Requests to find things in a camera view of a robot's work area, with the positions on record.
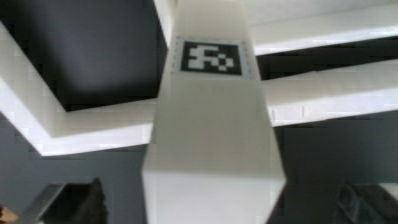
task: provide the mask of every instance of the white ledge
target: white ledge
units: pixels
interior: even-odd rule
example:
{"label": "white ledge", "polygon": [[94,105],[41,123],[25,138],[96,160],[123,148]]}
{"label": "white ledge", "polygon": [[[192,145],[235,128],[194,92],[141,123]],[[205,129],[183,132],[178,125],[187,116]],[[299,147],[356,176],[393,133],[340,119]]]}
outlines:
{"label": "white ledge", "polygon": [[[274,126],[391,111],[398,109],[398,60],[263,85]],[[157,99],[68,113],[0,25],[0,111],[43,156],[148,144],[155,106]]]}

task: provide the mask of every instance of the black object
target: black object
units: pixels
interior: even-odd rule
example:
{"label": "black object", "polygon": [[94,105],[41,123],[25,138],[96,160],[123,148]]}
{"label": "black object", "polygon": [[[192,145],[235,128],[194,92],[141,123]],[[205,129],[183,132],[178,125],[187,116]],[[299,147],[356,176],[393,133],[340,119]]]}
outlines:
{"label": "black object", "polygon": [[107,224],[109,211],[102,183],[68,184],[41,216],[46,224]]}
{"label": "black object", "polygon": [[398,202],[377,184],[340,188],[334,224],[347,223],[398,224]]}

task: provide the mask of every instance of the white partition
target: white partition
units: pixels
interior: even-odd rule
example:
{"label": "white partition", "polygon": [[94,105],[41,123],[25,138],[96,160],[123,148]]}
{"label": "white partition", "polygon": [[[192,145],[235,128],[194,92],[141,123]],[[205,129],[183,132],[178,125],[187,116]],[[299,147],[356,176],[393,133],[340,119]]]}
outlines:
{"label": "white partition", "polygon": [[[398,13],[379,14],[393,21]],[[384,21],[373,23],[388,27]],[[395,29],[382,33],[395,34]],[[272,125],[396,110],[396,79],[398,60],[391,60],[265,81]],[[0,111],[43,156],[148,144],[155,107],[157,99],[66,113],[0,25]]]}
{"label": "white partition", "polygon": [[[256,55],[398,35],[398,0],[238,0]],[[155,0],[171,42],[178,0]]]}

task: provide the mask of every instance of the white pillar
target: white pillar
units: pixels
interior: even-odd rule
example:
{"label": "white pillar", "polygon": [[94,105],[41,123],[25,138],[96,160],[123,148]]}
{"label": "white pillar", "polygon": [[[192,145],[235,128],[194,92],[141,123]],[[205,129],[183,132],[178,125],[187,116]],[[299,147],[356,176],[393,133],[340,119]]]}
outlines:
{"label": "white pillar", "polygon": [[150,224],[263,224],[286,182],[238,2],[181,0],[144,161]]}

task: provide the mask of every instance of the dark panel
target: dark panel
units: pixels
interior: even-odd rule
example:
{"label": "dark panel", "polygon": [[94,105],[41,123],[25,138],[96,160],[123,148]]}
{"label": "dark panel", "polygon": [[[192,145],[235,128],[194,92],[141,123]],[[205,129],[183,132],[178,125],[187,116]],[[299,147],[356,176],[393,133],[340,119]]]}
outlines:
{"label": "dark panel", "polygon": [[0,19],[68,110],[157,97],[167,48],[151,0],[0,0]]}
{"label": "dark panel", "polygon": [[398,37],[258,56],[261,78],[274,79],[398,58]]}

